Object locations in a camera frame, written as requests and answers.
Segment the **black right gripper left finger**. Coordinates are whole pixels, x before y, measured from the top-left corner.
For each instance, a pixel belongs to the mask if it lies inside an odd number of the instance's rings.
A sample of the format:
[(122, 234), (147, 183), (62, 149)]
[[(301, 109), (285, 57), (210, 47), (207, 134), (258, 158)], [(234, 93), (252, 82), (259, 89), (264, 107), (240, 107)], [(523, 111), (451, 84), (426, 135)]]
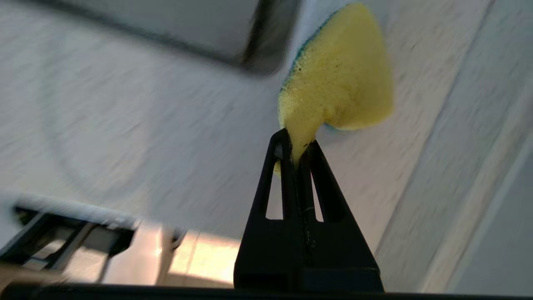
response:
[[(266, 217), (276, 161), (281, 163), (282, 219)], [(234, 288), (295, 290), (305, 266), (304, 227), (288, 131), (272, 135), (234, 264)]]

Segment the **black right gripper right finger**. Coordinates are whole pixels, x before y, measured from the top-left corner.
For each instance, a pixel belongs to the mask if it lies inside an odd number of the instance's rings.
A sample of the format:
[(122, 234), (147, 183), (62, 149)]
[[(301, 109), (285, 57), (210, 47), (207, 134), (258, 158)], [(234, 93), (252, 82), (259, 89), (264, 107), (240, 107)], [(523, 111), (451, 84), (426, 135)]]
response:
[(304, 286), (328, 292), (382, 292), (379, 266), (318, 142), (296, 172), (304, 229)]

